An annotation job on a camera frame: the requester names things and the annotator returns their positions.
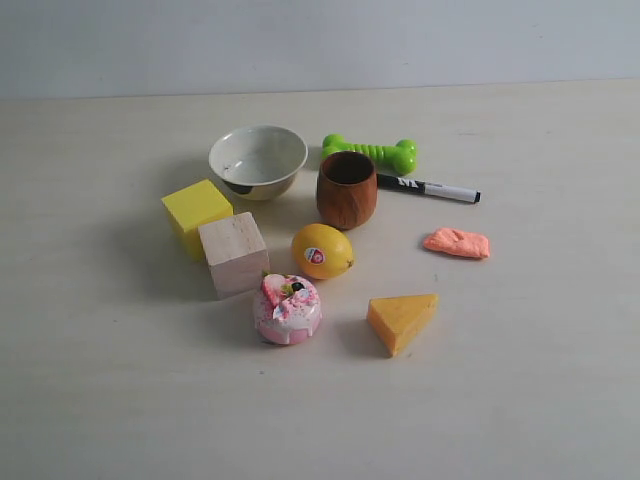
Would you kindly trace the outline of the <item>yellow cheese wedge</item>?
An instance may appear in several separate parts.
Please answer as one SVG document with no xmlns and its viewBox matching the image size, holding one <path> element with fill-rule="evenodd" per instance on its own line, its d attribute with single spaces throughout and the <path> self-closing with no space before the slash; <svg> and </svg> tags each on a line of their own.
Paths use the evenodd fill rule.
<svg viewBox="0 0 640 480">
<path fill-rule="evenodd" d="M 368 304 L 367 322 L 389 356 L 395 357 L 433 318 L 438 304 L 437 294 L 373 298 Z"/>
</svg>

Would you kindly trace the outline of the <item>light wooden cube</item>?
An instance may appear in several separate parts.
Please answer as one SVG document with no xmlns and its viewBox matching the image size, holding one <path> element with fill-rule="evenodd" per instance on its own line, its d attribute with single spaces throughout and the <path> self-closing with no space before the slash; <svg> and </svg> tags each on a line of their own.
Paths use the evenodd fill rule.
<svg viewBox="0 0 640 480">
<path fill-rule="evenodd" d="M 198 233 L 218 299 L 260 287 L 270 260 L 251 212 L 200 225 Z"/>
</svg>

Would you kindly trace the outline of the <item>orange crumpled cloth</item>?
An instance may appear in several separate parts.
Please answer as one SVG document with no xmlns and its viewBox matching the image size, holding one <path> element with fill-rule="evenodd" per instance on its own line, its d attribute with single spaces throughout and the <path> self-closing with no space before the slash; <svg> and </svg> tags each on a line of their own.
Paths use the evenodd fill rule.
<svg viewBox="0 0 640 480">
<path fill-rule="evenodd" d="M 490 243 L 485 235 L 450 227 L 441 227 L 429 234 L 423 241 L 423 247 L 430 251 L 469 259 L 481 260 L 490 257 Z"/>
</svg>

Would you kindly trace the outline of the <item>yellow lemon with sticker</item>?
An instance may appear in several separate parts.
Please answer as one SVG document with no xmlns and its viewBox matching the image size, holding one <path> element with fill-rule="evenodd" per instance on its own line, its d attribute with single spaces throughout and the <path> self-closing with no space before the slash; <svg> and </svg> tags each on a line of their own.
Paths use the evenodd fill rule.
<svg viewBox="0 0 640 480">
<path fill-rule="evenodd" d="M 340 276 L 355 263 L 354 251 L 346 235 L 320 223 L 300 229 L 292 239 L 291 252 L 299 269 L 319 280 Z"/>
</svg>

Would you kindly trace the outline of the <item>green toy bone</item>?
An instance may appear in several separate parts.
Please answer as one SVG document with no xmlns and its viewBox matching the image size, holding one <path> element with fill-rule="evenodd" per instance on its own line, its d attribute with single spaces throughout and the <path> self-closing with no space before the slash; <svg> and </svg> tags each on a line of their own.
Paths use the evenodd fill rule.
<svg viewBox="0 0 640 480">
<path fill-rule="evenodd" d="M 401 139 L 395 145 L 350 143 L 339 134 L 329 134 L 323 139 L 324 158 L 341 151 L 366 155 L 377 167 L 392 170 L 400 176 L 412 173 L 417 166 L 417 144 L 410 139 Z"/>
</svg>

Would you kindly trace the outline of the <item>yellow foam cube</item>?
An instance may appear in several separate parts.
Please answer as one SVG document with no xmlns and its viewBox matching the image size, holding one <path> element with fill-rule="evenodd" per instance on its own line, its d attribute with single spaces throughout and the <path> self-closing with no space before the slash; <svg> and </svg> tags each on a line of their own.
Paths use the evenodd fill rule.
<svg viewBox="0 0 640 480">
<path fill-rule="evenodd" d="M 205 257 L 198 228 L 234 214 L 232 204 L 209 179 L 166 195 L 161 202 L 174 233 L 195 261 Z"/>
</svg>

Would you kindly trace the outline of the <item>pink toy cake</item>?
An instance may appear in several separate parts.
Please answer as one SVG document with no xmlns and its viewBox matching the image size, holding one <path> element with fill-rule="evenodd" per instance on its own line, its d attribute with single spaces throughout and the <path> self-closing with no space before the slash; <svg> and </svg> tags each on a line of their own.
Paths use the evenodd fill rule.
<svg viewBox="0 0 640 480">
<path fill-rule="evenodd" d="M 267 341 L 295 345 L 311 338 L 322 320 L 316 287 L 298 275 L 267 274 L 253 300 L 254 326 Z"/>
</svg>

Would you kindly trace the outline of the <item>brown wooden cup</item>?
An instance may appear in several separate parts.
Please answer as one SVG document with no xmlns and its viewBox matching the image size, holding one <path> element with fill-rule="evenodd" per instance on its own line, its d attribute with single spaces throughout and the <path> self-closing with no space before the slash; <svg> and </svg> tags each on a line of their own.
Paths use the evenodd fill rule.
<svg viewBox="0 0 640 480">
<path fill-rule="evenodd" d="M 366 223 L 377 205 L 377 176 L 372 160 L 352 151 L 335 152 L 322 162 L 316 206 L 322 220 L 339 230 Z"/>
</svg>

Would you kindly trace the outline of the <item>black and white marker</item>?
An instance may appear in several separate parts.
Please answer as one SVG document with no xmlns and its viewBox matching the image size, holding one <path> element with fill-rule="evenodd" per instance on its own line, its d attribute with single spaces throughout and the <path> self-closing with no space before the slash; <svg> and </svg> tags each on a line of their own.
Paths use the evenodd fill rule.
<svg viewBox="0 0 640 480">
<path fill-rule="evenodd" d="M 474 189 L 454 187 L 439 183 L 431 183 L 387 174 L 377 174 L 379 188 L 410 193 L 421 196 L 432 196 L 469 204 L 477 204 L 481 200 L 481 192 Z"/>
</svg>

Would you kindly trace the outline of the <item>metal bowl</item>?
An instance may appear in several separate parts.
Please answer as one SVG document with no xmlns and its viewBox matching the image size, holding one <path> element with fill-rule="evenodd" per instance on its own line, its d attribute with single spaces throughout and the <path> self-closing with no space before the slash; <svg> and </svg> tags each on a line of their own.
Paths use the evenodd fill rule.
<svg viewBox="0 0 640 480">
<path fill-rule="evenodd" d="M 238 197 L 267 201 L 284 194 L 308 158 L 306 142 L 280 126 L 237 128 L 209 151 L 214 175 Z"/>
</svg>

